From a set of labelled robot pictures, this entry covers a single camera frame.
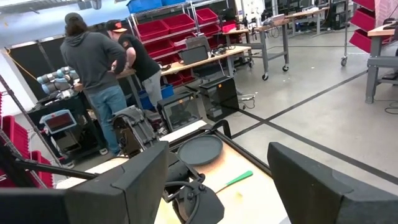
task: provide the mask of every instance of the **table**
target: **table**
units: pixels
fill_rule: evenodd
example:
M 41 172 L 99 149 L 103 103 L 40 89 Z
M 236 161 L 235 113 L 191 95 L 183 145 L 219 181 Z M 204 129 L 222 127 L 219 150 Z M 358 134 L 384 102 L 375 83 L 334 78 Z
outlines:
M 368 59 L 368 80 L 366 83 L 366 103 L 374 102 L 374 95 L 376 94 L 376 87 L 380 83 L 390 83 L 398 85 L 398 80 L 383 80 L 379 78 L 379 68 L 398 68 L 398 57 L 396 56 L 380 56 L 382 41 L 386 36 L 394 35 L 393 29 L 383 30 L 385 26 L 377 27 L 368 32 L 368 37 L 372 39 L 371 53 Z
M 245 34 L 246 35 L 246 44 L 234 44 L 236 46 L 246 46 L 250 47 L 251 49 L 259 49 L 261 50 L 262 55 L 261 56 L 254 56 L 251 53 L 251 50 L 249 51 L 249 58 L 261 58 L 262 59 L 262 64 L 264 66 L 264 74 L 262 75 L 262 79 L 264 81 L 268 80 L 268 61 L 275 59 L 277 57 L 284 56 L 285 58 L 285 65 L 282 67 L 283 71 L 286 72 L 289 70 L 289 45 L 287 41 L 287 24 L 289 23 L 288 19 L 283 19 L 280 21 L 275 21 L 273 26 L 262 26 L 262 27 L 257 27 L 254 29 L 254 31 L 260 33 L 260 44 L 258 43 L 251 43 L 250 42 L 250 37 L 249 37 L 249 30 L 247 29 L 241 29 L 241 30 L 231 30 L 229 32 L 223 33 L 223 35 L 226 36 L 227 44 L 231 45 L 231 39 L 230 35 L 236 35 L 236 34 Z M 266 44 L 266 32 L 275 29 L 276 27 L 282 27 L 282 40 L 283 40 L 283 45 L 284 45 L 284 50 L 281 53 L 277 54 L 269 54 L 267 53 L 267 44 Z
M 305 11 L 305 12 L 296 12 L 295 14 L 291 14 L 288 16 L 285 16 L 286 19 L 291 19 L 292 20 L 292 24 L 293 24 L 293 36 L 291 37 L 295 37 L 296 34 L 296 20 L 298 17 L 303 17 L 303 16 L 315 16 L 316 20 L 317 20 L 317 34 L 311 36 L 311 37 L 316 37 L 321 35 L 321 13 L 325 12 L 326 10 L 329 10 L 329 7 L 324 7 L 321 8 L 319 10 L 316 11 Z
M 233 46 L 233 48 L 231 50 L 227 50 L 225 54 L 222 55 L 215 55 L 214 57 L 210 57 L 206 60 L 202 60 L 200 62 L 197 63 L 193 63 L 190 65 L 184 65 L 183 63 L 180 62 L 174 62 L 171 65 L 171 67 L 166 70 L 166 71 L 162 71 L 162 76 L 166 76 L 166 75 L 171 75 L 171 74 L 176 74 L 178 72 L 181 72 L 183 70 L 186 69 L 190 69 L 190 68 L 194 68 L 200 65 L 204 65 L 206 63 L 211 63 L 211 62 L 216 62 L 218 60 L 227 58 L 227 64 L 228 64 L 228 74 L 233 77 L 234 76 L 234 62 L 233 62 L 233 55 L 237 55 L 237 54 L 241 54 L 245 51 L 251 50 L 250 47 L 248 46 Z M 122 73 L 120 73 L 119 75 L 117 75 L 117 78 L 127 78 L 130 87 L 132 89 L 132 94 L 135 97 L 136 101 L 137 101 L 137 105 L 140 109 L 142 109 L 142 105 L 141 105 L 141 101 L 138 95 L 138 91 L 137 88 L 132 80 L 132 76 L 135 74 L 134 69 L 129 69 L 129 70 L 125 70 Z
M 205 125 L 207 124 L 204 121 L 197 121 L 196 123 L 164 136 L 160 140 L 177 141 Z M 233 146 L 235 146 L 235 144 L 236 143 L 232 141 L 224 141 L 223 152 L 217 160 L 205 166 L 195 167 L 197 171 L 206 175 L 204 184 L 213 189 L 227 183 L 247 170 L 253 171 L 252 177 L 224 189 L 217 195 L 225 207 L 224 219 L 220 221 L 220 224 L 285 222 L 287 214 L 272 178 L 242 156 L 241 152 L 234 149 Z M 127 159 L 113 159 L 87 172 L 106 172 L 126 161 Z M 84 180 L 70 178 L 59 183 L 57 188 L 65 189 L 73 187 L 81 182 L 84 182 Z M 161 200 L 155 224 L 174 223 L 179 224 L 180 221 L 174 213 L 171 203 L 167 204 L 164 200 Z

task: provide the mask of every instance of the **man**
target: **man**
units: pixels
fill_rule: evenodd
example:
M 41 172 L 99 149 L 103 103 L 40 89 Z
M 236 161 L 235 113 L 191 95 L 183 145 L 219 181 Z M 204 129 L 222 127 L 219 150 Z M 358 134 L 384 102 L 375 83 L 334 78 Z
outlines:
M 74 68 L 80 77 L 75 89 L 85 90 L 90 103 L 95 108 L 109 150 L 120 152 L 116 134 L 108 122 L 112 114 L 127 108 L 126 99 L 116 75 L 124 70 L 126 52 L 116 42 L 100 33 L 88 32 L 83 18 L 77 13 L 65 16 L 66 38 L 61 45 L 61 53 L 68 66 Z M 113 71 L 108 70 L 109 61 L 116 60 Z
M 157 102 L 162 99 L 160 66 L 148 55 L 141 41 L 131 34 L 126 34 L 127 29 L 122 28 L 120 20 L 108 21 L 106 29 L 109 36 L 126 50 L 128 67 L 136 71 L 139 81 L 148 93 L 150 102 L 156 108 Z

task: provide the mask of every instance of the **hoodie hood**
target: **hoodie hood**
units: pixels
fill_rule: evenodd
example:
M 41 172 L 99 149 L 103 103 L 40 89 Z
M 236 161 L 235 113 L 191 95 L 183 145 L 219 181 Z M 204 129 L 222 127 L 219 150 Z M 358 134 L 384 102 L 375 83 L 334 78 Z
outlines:
M 71 47 L 77 47 L 83 42 L 87 34 L 87 32 L 84 32 L 76 36 L 66 37 L 65 42 Z

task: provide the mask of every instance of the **baseball cap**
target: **baseball cap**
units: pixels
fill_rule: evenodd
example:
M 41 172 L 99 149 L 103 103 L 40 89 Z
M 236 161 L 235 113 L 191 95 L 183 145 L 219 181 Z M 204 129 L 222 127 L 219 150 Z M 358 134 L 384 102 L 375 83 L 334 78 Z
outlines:
M 68 24 L 68 22 L 72 19 L 77 21 L 83 21 L 83 18 L 81 17 L 81 15 L 79 15 L 79 13 L 71 12 L 65 16 L 65 23 Z
M 106 30 L 113 32 L 125 32 L 127 29 L 122 27 L 122 22 L 120 20 L 110 20 L 106 23 Z

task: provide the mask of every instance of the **wooden table surface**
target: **wooden table surface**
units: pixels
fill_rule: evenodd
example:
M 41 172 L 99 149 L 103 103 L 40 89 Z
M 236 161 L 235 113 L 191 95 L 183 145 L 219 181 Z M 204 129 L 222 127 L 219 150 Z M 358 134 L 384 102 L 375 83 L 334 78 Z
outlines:
M 205 124 L 203 121 L 197 121 L 180 129 L 178 133 L 169 134 L 169 137 L 161 140 L 173 141 Z M 87 170 L 87 172 L 100 174 L 123 164 L 127 160 L 127 158 L 112 159 Z M 225 183 L 248 170 L 253 171 L 253 176 L 217 194 L 225 207 L 224 219 L 219 222 L 220 224 L 278 224 L 287 217 L 272 178 L 242 157 L 225 142 L 219 158 L 211 164 L 194 168 L 206 175 L 204 184 L 212 189 L 219 189 Z M 67 189 L 84 181 L 83 179 L 69 178 L 58 183 L 57 189 Z M 155 224 L 180 224 L 171 203 L 166 203 L 163 199 L 160 200 Z
M 296 18 L 296 17 L 300 17 L 300 16 L 315 15 L 315 14 L 319 14 L 321 12 L 324 12 L 324 11 L 326 11 L 328 9 L 329 9 L 329 7 L 324 7 L 324 8 L 321 8 L 319 10 L 316 10 L 316 11 L 296 12 L 295 14 L 291 14 L 291 15 L 285 16 L 285 18 L 291 19 L 291 18 Z
M 368 37 L 375 37 L 375 36 L 385 36 L 385 35 L 394 35 L 395 29 L 388 29 L 384 30 L 386 26 L 389 26 L 390 24 L 386 24 L 380 27 L 377 27 L 373 30 L 370 30 L 368 32 Z
M 235 55 L 235 54 L 240 54 L 242 52 L 245 52 L 245 51 L 251 49 L 250 47 L 243 47 L 243 46 L 232 46 L 232 47 L 233 47 L 233 49 L 227 50 L 226 53 L 223 55 L 216 55 L 212 58 L 210 57 L 209 59 L 202 60 L 200 62 L 193 63 L 190 65 L 184 65 L 183 63 L 180 63 L 180 62 L 174 62 L 171 64 L 171 68 L 169 68 L 167 71 L 162 72 L 162 76 L 174 74 L 174 73 L 180 72 L 182 70 L 186 70 L 186 69 L 193 68 L 196 66 L 204 65 L 206 63 L 215 62 L 217 60 L 220 60 L 220 59 L 223 59 L 223 58 Z M 133 74 L 134 74 L 133 69 L 125 70 L 121 74 L 118 75 L 118 78 L 125 78 L 125 77 L 128 77 Z
M 270 29 L 278 27 L 278 26 L 286 25 L 289 22 L 290 22 L 290 20 L 288 20 L 288 19 L 282 19 L 282 20 L 276 21 L 273 26 L 256 27 L 256 28 L 254 28 L 254 30 L 255 31 L 267 31 L 267 30 L 270 30 Z M 240 29 L 240 30 L 233 29 L 231 31 L 224 32 L 223 35 L 244 34 L 244 33 L 248 33 L 249 31 L 250 30 L 248 30 L 248 29 Z

